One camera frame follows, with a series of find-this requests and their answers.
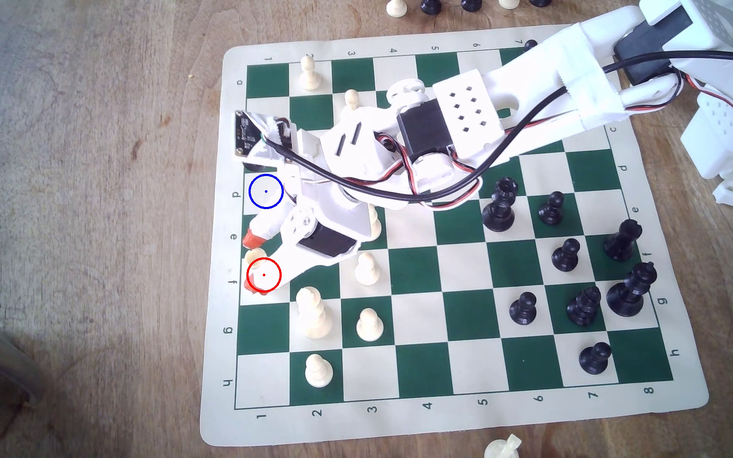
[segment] white pawn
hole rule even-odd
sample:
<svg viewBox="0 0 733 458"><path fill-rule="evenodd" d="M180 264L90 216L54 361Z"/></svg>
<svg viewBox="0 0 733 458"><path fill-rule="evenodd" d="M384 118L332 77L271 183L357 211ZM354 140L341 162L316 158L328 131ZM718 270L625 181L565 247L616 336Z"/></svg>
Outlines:
<svg viewBox="0 0 733 458"><path fill-rule="evenodd" d="M332 318L321 301L319 290L305 286L296 293L299 308L299 328L310 339L321 339L332 329Z"/></svg>
<svg viewBox="0 0 733 458"><path fill-rule="evenodd" d="M305 378L311 386L324 388L332 380L332 366L330 362L315 353L307 357L305 367Z"/></svg>
<svg viewBox="0 0 733 458"><path fill-rule="evenodd" d="M375 257L372 253L361 253L358 256L358 264L355 265L355 279L361 285L374 285L380 278L380 268L375 264Z"/></svg>
<svg viewBox="0 0 733 458"><path fill-rule="evenodd" d="M386 14L392 17L401 17L406 14L406 2L403 0L389 0L386 4Z"/></svg>
<svg viewBox="0 0 733 458"><path fill-rule="evenodd" d="M521 443L522 439L513 434L508 436L508 440L497 439L485 448L483 458L519 458L516 449Z"/></svg>
<svg viewBox="0 0 733 458"><path fill-rule="evenodd" d="M315 60L310 56L301 58L299 86L304 90L316 90L321 85L321 75L315 71Z"/></svg>
<svg viewBox="0 0 733 458"><path fill-rule="evenodd" d="M355 332L358 336L368 342L380 339L383 334L383 321L372 309L361 310L361 317L355 324Z"/></svg>
<svg viewBox="0 0 733 458"><path fill-rule="evenodd" d="M512 10L519 6L519 1L520 0L499 0L499 5L506 10Z"/></svg>

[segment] black chess piece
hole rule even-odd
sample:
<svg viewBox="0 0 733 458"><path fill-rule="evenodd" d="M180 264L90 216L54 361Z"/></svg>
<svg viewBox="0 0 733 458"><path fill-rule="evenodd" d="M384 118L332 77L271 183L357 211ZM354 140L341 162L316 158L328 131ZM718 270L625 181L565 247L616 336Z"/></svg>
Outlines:
<svg viewBox="0 0 733 458"><path fill-rule="evenodd" d="M599 342L594 346L588 346L578 355L578 364L585 372L597 376L607 369L610 355L613 351L606 342Z"/></svg>
<svg viewBox="0 0 733 458"><path fill-rule="evenodd" d="M530 291L525 291L516 299L511 307L508 308L508 314L516 324L531 324L536 317L536 296Z"/></svg>
<svg viewBox="0 0 733 458"><path fill-rule="evenodd" d="M601 291L597 286L588 286L570 299L567 306L568 318L577 326L590 326L596 321L599 308L601 308Z"/></svg>
<svg viewBox="0 0 733 458"><path fill-rule="evenodd" d="M560 271L570 272L578 265L578 250L581 246L576 239L567 239L551 255L553 266Z"/></svg>
<svg viewBox="0 0 733 458"><path fill-rule="evenodd" d="M547 202L539 207L539 219L548 226L555 226L562 222L562 218L565 216L565 211L562 210L562 205L565 203L565 194L559 191L554 191L547 198Z"/></svg>
<svg viewBox="0 0 733 458"><path fill-rule="evenodd" d="M634 219L626 219L618 232L604 239L604 252L616 261L627 261L632 257L633 242L643 233L641 225Z"/></svg>
<svg viewBox="0 0 733 458"><path fill-rule="evenodd" d="M493 201L482 209L482 223L491 231L507 231L514 224L514 212L511 205L516 201L519 184L513 178L505 177L494 187Z"/></svg>
<svg viewBox="0 0 733 458"><path fill-rule="evenodd" d="M643 296L658 279L652 263L638 263L626 279L607 291L607 305L620 316L636 316L643 308Z"/></svg>
<svg viewBox="0 0 733 458"><path fill-rule="evenodd" d="M440 0L422 0L420 9L429 16L437 16L443 9L443 3Z"/></svg>
<svg viewBox="0 0 733 458"><path fill-rule="evenodd" d="M482 8L482 0L463 0L460 2L460 5L463 6L463 10L465 11L476 13Z"/></svg>

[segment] chess piece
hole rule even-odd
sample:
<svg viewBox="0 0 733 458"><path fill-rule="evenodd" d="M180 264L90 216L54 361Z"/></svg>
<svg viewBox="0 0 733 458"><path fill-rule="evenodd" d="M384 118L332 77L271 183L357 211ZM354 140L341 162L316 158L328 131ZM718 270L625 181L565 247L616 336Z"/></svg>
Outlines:
<svg viewBox="0 0 733 458"><path fill-rule="evenodd" d="M301 58L299 86L304 90L316 90L321 85L321 75L315 71L315 60L310 56Z"/></svg>
<svg viewBox="0 0 733 458"><path fill-rule="evenodd" d="M361 316L355 324L355 332L364 341L376 341L383 334L383 321L374 310L361 310Z"/></svg>
<svg viewBox="0 0 733 458"><path fill-rule="evenodd" d="M313 353L305 362L305 379L316 388L324 388L332 380L332 366L320 355Z"/></svg>

